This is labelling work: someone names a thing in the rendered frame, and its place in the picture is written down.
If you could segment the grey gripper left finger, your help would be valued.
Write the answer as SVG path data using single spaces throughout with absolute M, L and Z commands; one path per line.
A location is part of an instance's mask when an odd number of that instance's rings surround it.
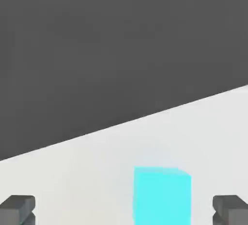
M 0 225 L 36 225 L 32 195 L 11 195 L 0 204 Z

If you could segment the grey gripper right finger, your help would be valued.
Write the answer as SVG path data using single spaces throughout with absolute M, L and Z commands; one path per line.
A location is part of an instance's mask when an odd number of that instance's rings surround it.
M 248 225 L 248 204 L 237 195 L 213 197 L 213 225 Z

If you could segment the small cyan cube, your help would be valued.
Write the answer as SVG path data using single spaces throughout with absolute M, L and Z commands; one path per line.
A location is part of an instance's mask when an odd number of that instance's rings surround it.
M 134 168 L 134 225 L 191 225 L 191 176 L 178 168 Z

